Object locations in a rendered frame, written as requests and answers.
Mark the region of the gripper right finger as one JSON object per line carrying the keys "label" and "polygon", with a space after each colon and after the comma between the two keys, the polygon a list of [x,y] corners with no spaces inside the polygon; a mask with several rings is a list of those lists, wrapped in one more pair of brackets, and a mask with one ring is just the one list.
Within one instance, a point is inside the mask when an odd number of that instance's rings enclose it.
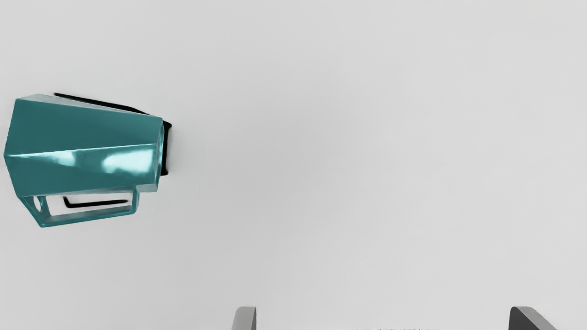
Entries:
{"label": "gripper right finger", "polygon": [[557,330],[557,328],[536,309],[529,306],[515,306],[509,313],[509,330]]}

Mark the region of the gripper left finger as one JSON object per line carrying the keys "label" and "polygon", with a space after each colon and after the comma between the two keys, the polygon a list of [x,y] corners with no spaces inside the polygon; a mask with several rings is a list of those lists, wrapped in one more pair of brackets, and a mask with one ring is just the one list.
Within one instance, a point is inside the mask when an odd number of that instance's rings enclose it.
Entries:
{"label": "gripper left finger", "polygon": [[256,313],[253,306],[241,306],[235,311],[231,330],[257,330]]}

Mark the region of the teal faceted mug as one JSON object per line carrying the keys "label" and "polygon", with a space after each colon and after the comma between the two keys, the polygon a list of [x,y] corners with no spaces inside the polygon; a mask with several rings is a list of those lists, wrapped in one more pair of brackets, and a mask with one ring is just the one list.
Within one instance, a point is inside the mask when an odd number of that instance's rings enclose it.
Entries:
{"label": "teal faceted mug", "polygon": [[168,175],[171,128],[134,107],[34,94],[15,100],[4,159],[42,228],[133,215]]}

